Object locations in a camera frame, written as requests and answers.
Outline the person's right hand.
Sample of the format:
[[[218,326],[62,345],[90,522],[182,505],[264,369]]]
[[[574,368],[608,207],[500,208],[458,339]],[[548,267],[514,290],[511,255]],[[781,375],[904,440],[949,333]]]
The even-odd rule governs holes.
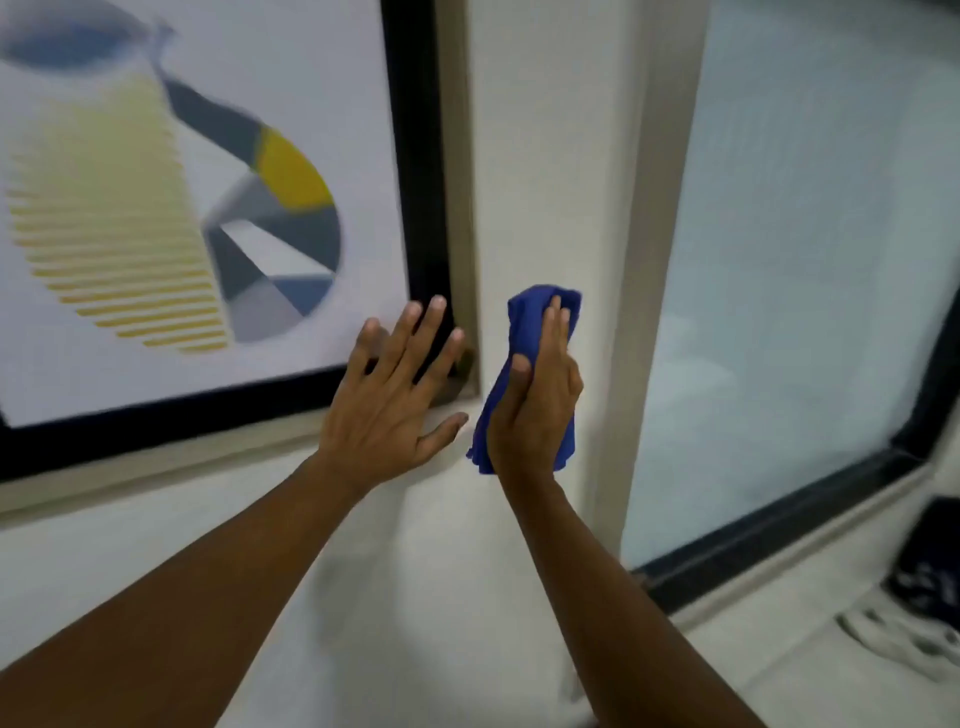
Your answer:
[[[554,297],[543,314],[530,395],[534,421],[516,429],[491,429],[489,421],[488,452],[505,490],[554,480],[557,457],[584,390],[581,371],[570,347],[566,360],[559,351],[560,308],[560,299]]]

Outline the person's left hand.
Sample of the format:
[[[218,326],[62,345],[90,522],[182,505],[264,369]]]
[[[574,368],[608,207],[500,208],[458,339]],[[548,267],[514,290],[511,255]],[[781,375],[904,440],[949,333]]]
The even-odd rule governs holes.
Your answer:
[[[320,430],[318,449],[310,459],[310,472],[323,491],[348,504],[425,465],[417,463],[417,439],[430,431],[425,426],[431,407],[466,348],[465,334],[454,327],[436,358],[430,364],[425,361],[414,381],[397,381],[403,340],[414,328],[412,310],[422,312],[427,305],[409,301],[391,331],[381,326],[379,356],[361,380],[350,380],[347,360]]]

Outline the blue cleaning cloth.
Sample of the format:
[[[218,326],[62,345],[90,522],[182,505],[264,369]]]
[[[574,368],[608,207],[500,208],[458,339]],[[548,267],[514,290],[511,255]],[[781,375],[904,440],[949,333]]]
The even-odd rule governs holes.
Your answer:
[[[467,459],[481,476],[494,476],[497,472],[489,453],[487,432],[490,420],[507,391],[514,355],[526,358],[535,369],[542,340],[545,311],[552,300],[559,298],[560,306],[570,311],[567,338],[574,333],[582,310],[583,295],[575,289],[556,285],[531,286],[508,300],[509,319],[508,356],[484,401],[477,419],[472,442],[466,453]]]

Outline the person's left forearm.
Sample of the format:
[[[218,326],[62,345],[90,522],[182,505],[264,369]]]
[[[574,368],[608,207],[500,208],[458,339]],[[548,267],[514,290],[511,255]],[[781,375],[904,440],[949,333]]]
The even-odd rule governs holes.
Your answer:
[[[317,453],[0,671],[0,728],[214,728],[336,528],[376,482]]]

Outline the person's right forearm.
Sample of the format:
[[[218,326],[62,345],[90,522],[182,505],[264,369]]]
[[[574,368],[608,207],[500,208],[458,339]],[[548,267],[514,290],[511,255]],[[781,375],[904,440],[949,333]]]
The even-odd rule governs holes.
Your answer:
[[[601,728],[766,728],[576,514],[549,469],[498,479]]]

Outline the black framed abstract picture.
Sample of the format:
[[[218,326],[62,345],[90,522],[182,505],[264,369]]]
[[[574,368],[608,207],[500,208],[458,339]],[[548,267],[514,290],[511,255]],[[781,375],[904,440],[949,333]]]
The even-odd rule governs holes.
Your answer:
[[[478,339],[467,0],[0,0],[0,518],[316,429]]]

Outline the dark framed frosted window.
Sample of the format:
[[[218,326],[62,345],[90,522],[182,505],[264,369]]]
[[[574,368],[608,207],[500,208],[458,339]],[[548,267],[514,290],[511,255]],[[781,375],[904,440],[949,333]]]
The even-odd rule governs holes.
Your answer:
[[[668,614],[923,467],[960,395],[960,0],[709,0],[621,556]]]

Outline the dark patterned bag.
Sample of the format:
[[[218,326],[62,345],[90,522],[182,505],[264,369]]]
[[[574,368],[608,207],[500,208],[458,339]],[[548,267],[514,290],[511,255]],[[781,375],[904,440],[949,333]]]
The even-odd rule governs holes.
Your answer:
[[[960,632],[960,497],[930,500],[883,586],[907,610]]]

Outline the white shoe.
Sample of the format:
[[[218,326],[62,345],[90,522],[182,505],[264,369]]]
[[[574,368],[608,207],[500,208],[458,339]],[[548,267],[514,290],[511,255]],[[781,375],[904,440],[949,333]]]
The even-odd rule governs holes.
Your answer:
[[[932,682],[960,680],[960,632],[942,621],[875,598],[848,607],[835,616],[835,622],[872,654]]]

